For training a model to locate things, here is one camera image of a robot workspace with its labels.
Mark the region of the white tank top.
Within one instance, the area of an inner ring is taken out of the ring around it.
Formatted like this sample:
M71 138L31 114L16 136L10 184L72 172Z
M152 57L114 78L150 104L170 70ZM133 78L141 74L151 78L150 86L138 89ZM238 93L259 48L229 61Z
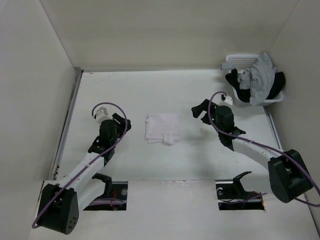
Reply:
M173 146L181 140L180 117L177 113L148 114L145 137L148 144Z

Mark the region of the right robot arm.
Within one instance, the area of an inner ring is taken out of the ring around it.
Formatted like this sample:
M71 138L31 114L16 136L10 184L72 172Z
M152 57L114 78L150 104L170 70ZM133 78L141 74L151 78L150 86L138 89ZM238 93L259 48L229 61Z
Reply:
M205 112L201 121L213 126L223 146L247 156L268 170L270 191L281 202L297 200L312 188L320 191L298 151L283 151L243 137L246 132L235 126L230 107L205 99L191 111L196 119Z

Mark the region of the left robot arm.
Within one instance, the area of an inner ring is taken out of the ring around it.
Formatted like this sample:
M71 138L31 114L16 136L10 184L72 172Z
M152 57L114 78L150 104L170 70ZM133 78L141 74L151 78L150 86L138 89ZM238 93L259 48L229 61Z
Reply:
M84 159L66 177L57 183L48 183L42 189L38 213L32 228L47 228L65 235L70 234L84 210L97 197L112 195L112 179L100 174L115 153L116 145L131 129L126 116L97 113L99 134Z

